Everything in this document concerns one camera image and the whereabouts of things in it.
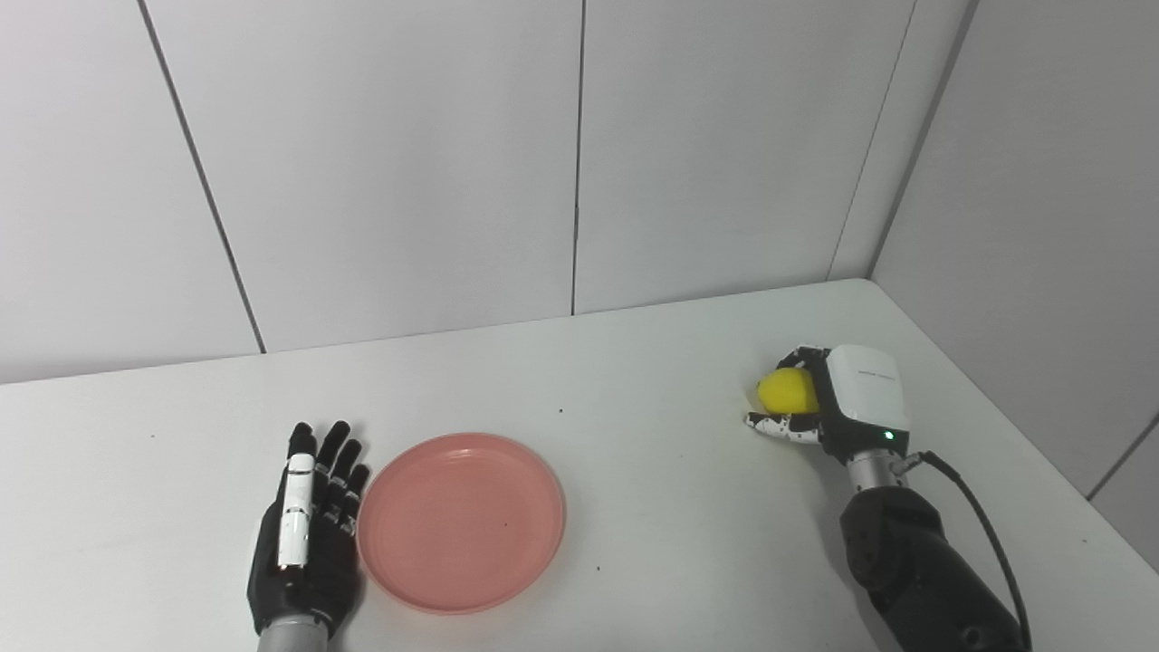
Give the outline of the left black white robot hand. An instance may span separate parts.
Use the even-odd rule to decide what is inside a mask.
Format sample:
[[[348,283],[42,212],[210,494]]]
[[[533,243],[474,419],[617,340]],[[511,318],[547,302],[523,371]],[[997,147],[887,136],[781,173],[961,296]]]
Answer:
[[[363,594],[355,533],[369,467],[351,425],[337,420],[323,440],[299,422],[290,435],[274,503],[260,522],[247,598],[260,651],[326,651]],[[278,564],[280,520],[291,459],[309,455],[307,556],[302,565]]]

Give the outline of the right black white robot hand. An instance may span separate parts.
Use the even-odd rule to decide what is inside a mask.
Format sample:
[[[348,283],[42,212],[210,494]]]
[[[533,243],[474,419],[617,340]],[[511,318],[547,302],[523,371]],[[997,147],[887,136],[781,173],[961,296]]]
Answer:
[[[744,422],[759,434],[821,446],[843,466],[863,454],[907,454],[911,418],[897,362],[884,351],[799,345],[756,391],[761,411]]]

